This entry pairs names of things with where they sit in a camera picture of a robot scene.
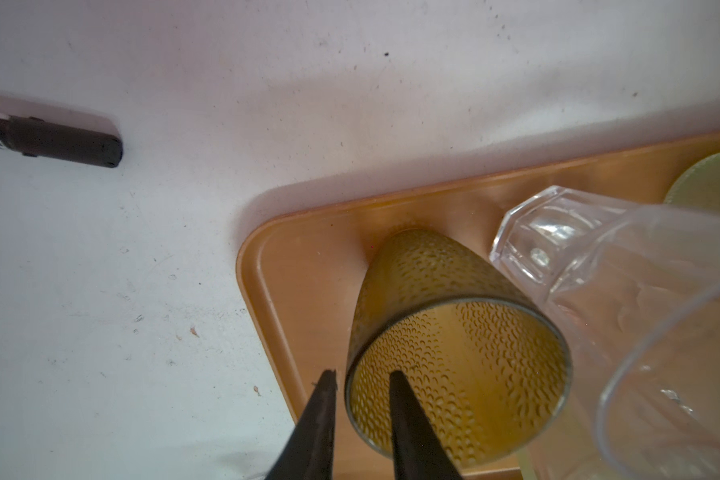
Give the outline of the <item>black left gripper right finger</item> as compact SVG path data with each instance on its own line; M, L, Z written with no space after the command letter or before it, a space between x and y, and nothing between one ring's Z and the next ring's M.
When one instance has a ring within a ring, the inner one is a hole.
M389 405L395 478L461 480L400 370L390 374Z

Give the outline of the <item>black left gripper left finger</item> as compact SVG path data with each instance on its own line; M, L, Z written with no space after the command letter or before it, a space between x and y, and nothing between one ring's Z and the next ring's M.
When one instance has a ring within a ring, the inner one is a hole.
M337 378L324 370L266 480L333 478Z

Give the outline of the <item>olive glass front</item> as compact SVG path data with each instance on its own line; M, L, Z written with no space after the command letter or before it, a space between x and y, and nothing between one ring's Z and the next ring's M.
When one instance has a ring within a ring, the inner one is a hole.
M429 229L388 236L363 279L344 402L357 434L392 452L390 375L405 374L449 459L484 469L562 409L572 360L560 331L502 273Z

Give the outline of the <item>clear faceted glass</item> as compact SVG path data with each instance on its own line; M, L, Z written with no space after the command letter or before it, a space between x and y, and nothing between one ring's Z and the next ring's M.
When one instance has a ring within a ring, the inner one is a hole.
M572 387L551 476L720 479L720 213L551 186L491 263L560 330Z

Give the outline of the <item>pale green textured glass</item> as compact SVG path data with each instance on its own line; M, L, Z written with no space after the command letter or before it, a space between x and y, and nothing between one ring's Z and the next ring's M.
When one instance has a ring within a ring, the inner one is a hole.
M672 184L664 203L720 212L720 153L687 169Z

